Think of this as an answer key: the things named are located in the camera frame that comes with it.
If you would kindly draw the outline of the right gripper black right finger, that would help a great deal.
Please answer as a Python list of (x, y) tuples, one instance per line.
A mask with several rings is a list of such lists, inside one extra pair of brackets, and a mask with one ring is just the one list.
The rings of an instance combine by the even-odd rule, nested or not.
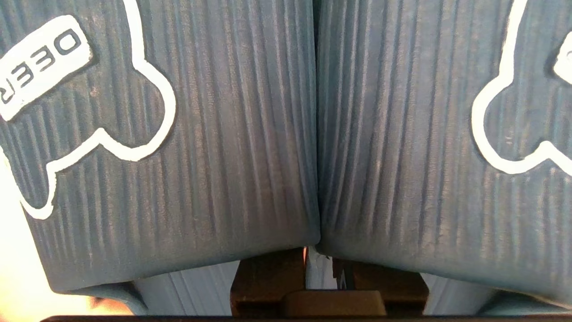
[(349, 260), (333, 260), (338, 288), (378, 291), (388, 316), (421, 316), (429, 288), (420, 273)]

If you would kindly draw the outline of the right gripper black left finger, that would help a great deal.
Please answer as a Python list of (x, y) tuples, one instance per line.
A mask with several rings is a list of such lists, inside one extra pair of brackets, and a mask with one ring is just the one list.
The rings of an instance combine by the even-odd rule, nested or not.
[(230, 289), (233, 316), (282, 316), (284, 296), (306, 289), (306, 250), (241, 260)]

